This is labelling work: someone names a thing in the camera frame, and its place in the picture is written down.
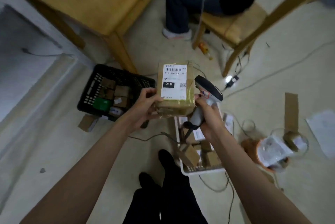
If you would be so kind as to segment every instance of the paper sheet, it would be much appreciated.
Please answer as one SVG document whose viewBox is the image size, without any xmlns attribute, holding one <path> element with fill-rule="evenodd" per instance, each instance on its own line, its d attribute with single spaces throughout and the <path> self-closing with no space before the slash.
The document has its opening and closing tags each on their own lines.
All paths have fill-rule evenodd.
<svg viewBox="0 0 335 224">
<path fill-rule="evenodd" d="M 325 110 L 306 119 L 308 126 L 328 158 L 335 157 L 335 113 Z"/>
</svg>

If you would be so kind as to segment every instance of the barcode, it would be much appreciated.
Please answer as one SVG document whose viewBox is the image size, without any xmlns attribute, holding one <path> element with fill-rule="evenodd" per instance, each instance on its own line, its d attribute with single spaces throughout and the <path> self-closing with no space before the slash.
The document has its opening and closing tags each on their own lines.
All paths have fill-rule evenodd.
<svg viewBox="0 0 335 224">
<path fill-rule="evenodd" d="M 182 71 L 182 69 L 178 69 L 178 68 L 165 68 L 165 71 Z"/>
</svg>

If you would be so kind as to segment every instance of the hand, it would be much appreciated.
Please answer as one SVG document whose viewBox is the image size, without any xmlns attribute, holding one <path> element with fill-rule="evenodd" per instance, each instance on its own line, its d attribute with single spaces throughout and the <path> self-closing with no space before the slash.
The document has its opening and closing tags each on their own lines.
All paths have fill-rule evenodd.
<svg viewBox="0 0 335 224">
<path fill-rule="evenodd" d="M 220 134 L 222 129 L 226 129 L 219 108 L 216 104 L 213 104 L 212 106 L 208 105 L 199 95 L 195 95 L 195 102 L 202 108 L 205 118 L 200 129 L 205 138 L 212 142 L 214 139 L 217 139 L 218 134 Z"/>
<path fill-rule="evenodd" d="M 155 101 L 164 99 L 157 95 L 156 92 L 157 89 L 155 88 L 143 88 L 135 104 L 118 119 L 119 122 L 124 121 L 127 125 L 130 125 L 130 133 L 139 129 L 146 120 L 159 117 L 158 114 L 152 114 L 155 111 L 153 104 Z"/>
</svg>

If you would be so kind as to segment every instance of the barcode scanner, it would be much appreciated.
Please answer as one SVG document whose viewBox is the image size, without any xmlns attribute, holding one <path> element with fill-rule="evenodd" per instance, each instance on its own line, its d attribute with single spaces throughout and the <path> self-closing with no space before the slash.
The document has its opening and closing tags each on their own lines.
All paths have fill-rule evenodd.
<svg viewBox="0 0 335 224">
<path fill-rule="evenodd" d="M 200 90 L 201 98 L 203 98 L 208 105 L 212 106 L 214 103 L 221 102 L 224 99 L 221 91 L 206 78 L 196 76 L 194 81 L 195 87 Z M 198 129 L 203 122 L 204 114 L 202 108 L 196 107 L 189 121 L 183 123 L 183 127 L 189 129 L 184 136 L 184 140 L 189 137 L 192 131 Z"/>
</svg>

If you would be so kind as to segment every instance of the wooden table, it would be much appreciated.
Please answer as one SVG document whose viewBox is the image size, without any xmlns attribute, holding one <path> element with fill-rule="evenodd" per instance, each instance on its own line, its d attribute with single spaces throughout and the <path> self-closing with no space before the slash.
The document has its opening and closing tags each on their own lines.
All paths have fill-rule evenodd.
<svg viewBox="0 0 335 224">
<path fill-rule="evenodd" d="M 137 73 L 123 42 L 123 35 L 150 0 L 28 0 L 78 48 L 84 41 L 62 20 L 57 11 L 102 36 L 123 69 Z"/>
</svg>

